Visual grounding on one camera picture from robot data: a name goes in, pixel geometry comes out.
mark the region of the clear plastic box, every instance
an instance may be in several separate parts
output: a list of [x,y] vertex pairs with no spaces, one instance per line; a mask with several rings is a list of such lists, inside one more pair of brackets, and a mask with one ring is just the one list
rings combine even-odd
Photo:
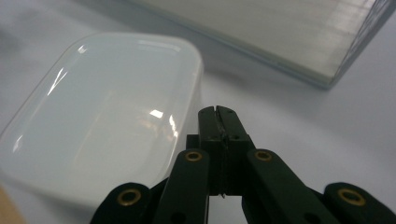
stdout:
[[132,0],[298,77],[330,87],[394,0]]

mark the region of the brass screw insert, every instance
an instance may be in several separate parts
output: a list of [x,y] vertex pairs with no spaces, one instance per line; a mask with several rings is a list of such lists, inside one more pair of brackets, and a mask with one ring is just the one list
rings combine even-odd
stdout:
[[366,200],[356,190],[339,189],[337,192],[338,196],[347,203],[357,206],[364,206],[366,204]]
[[122,206],[133,205],[142,198],[142,194],[138,189],[126,189],[119,194],[117,202]]
[[202,154],[196,151],[191,151],[186,154],[187,161],[200,161],[202,159]]
[[270,161],[272,159],[272,155],[266,151],[257,151],[254,156],[261,161]]

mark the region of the white table surface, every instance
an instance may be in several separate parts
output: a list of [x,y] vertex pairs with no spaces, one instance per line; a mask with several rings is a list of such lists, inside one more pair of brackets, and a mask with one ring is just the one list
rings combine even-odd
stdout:
[[[205,63],[202,105],[235,110],[256,147],[276,152],[308,187],[348,182],[396,211],[396,15],[329,91],[122,0],[0,0],[0,131],[65,49],[84,36],[179,36]],[[28,223],[88,223],[2,181]],[[209,223],[246,223],[239,197],[211,198]]]

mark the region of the wooden surface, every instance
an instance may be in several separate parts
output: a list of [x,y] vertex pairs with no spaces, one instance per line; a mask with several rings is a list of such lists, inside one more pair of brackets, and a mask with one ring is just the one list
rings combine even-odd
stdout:
[[0,186],[0,224],[25,223],[20,213]]

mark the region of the container lid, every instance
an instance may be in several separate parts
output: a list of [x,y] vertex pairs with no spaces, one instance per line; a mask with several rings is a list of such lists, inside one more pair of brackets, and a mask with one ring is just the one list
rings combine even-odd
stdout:
[[0,139],[0,171],[40,193],[97,206],[125,182],[167,174],[202,73],[188,42],[102,34],[50,69]]

